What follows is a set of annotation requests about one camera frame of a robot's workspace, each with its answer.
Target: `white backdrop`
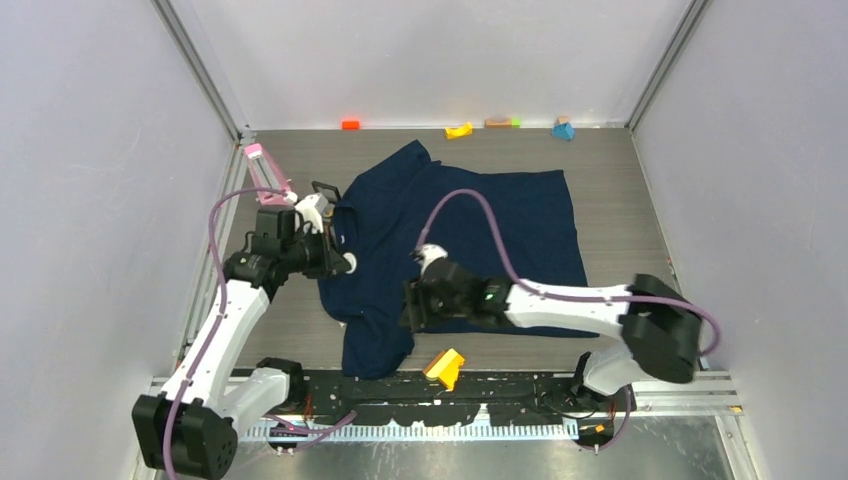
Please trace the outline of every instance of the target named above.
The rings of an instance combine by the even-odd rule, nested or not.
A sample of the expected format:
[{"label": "white backdrop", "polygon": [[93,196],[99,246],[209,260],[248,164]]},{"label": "white backdrop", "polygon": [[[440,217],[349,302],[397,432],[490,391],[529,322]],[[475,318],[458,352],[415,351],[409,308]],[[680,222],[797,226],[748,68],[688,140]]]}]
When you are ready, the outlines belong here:
[{"label": "white backdrop", "polygon": [[149,1],[5,2],[0,45],[0,476],[125,480],[233,144]]},{"label": "white backdrop", "polygon": [[848,472],[846,32],[844,1],[713,2],[636,132],[775,480]]},{"label": "white backdrop", "polygon": [[338,128],[345,116],[403,127],[501,114],[622,125],[689,2],[177,3],[194,10],[187,28],[238,103],[231,110],[253,129],[291,129]]}]

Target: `pink marker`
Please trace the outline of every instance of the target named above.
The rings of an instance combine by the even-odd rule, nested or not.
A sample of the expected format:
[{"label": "pink marker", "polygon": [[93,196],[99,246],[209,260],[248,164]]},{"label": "pink marker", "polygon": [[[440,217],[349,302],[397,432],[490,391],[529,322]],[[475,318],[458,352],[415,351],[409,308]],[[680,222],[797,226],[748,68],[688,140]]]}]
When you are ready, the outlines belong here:
[{"label": "pink marker", "polygon": [[274,157],[262,145],[254,143],[244,149],[247,155],[247,166],[253,185],[256,187],[267,187],[286,192],[279,195],[270,192],[258,192],[259,203],[262,205],[294,205],[297,203],[297,194],[289,187],[289,180],[283,175],[283,171],[274,161]]}]

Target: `small toy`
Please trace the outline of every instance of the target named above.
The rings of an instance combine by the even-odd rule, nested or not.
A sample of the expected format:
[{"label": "small toy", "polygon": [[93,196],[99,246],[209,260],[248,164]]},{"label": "small toy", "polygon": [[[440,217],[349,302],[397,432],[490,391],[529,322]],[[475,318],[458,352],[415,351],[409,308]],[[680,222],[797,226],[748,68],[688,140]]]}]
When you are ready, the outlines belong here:
[{"label": "small toy", "polygon": [[486,119],[486,128],[519,128],[521,127],[520,118],[496,117]]},{"label": "small toy", "polygon": [[342,130],[359,130],[359,120],[342,120]]},{"label": "small toy", "polygon": [[453,391],[456,380],[459,378],[459,367],[465,364],[465,357],[454,349],[442,351],[427,368],[424,376],[428,380],[438,380],[449,391]]},{"label": "small toy", "polygon": [[555,125],[553,130],[551,130],[551,135],[570,142],[574,139],[574,127],[568,122],[560,123],[559,125]]},{"label": "small toy", "polygon": [[468,122],[461,127],[446,128],[445,137],[447,137],[448,140],[453,140],[454,138],[459,137],[467,137],[468,135],[471,135],[472,131],[474,131],[474,127],[471,126],[471,122]]}]

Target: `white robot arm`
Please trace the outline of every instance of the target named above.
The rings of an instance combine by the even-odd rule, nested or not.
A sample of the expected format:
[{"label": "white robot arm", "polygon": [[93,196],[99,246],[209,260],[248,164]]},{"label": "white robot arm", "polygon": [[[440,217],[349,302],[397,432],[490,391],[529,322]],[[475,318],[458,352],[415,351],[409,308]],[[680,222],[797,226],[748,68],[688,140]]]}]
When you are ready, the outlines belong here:
[{"label": "white robot arm", "polygon": [[[269,204],[259,209],[250,247],[224,262],[224,319],[213,331],[219,293],[174,375],[157,396],[141,395],[133,407],[133,424],[147,466],[165,467],[167,417],[187,378],[191,381],[177,406],[170,453],[176,472],[207,479],[219,479],[227,472],[238,439],[263,415],[275,407],[294,408],[306,397],[300,364],[278,358],[262,360],[233,391],[225,394],[225,387],[248,335],[290,274],[326,278],[354,270],[355,258],[339,253],[332,235],[324,231],[329,227],[325,222],[328,208],[326,197],[315,193],[294,207]],[[193,375],[188,375],[198,358]]]},{"label": "white robot arm", "polygon": [[[468,272],[448,260],[447,251],[438,245],[423,245],[413,256],[421,264],[421,275],[404,284],[406,305],[401,318],[401,325],[413,332],[465,317],[494,331],[545,326],[620,340],[605,351],[581,357],[572,391],[575,405],[597,407],[622,387],[640,380],[688,383],[694,377],[701,319],[682,309],[621,300],[639,295],[685,301],[655,277],[640,274],[630,285],[604,288],[530,280],[517,285],[506,277],[483,279]],[[561,301],[545,295],[587,301]],[[617,301],[589,301],[596,298]]]}]

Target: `wooden floor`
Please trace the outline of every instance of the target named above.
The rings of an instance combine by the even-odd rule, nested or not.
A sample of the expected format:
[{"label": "wooden floor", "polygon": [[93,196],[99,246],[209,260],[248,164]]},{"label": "wooden floor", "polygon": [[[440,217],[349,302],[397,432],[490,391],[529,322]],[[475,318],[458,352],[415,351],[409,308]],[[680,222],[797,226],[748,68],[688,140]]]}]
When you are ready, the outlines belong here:
[{"label": "wooden floor", "polygon": [[[415,139],[433,159],[476,172],[564,170],[589,284],[628,283],[637,272],[671,284],[665,245],[625,129],[578,130],[572,142],[541,129],[479,130],[451,141],[441,130],[274,131],[258,136],[299,193],[311,192],[312,180],[344,192],[359,173]],[[246,184],[251,184],[249,177]],[[240,248],[244,233],[253,229],[257,205],[252,197],[239,202],[228,252]],[[253,330],[238,365],[276,356],[306,368],[340,368],[343,335],[343,327],[321,307],[315,282],[293,275]],[[415,341],[401,368],[423,369],[439,351],[452,347],[465,356],[468,369],[570,370],[582,353],[609,344],[607,339],[492,334],[419,334]]]}]

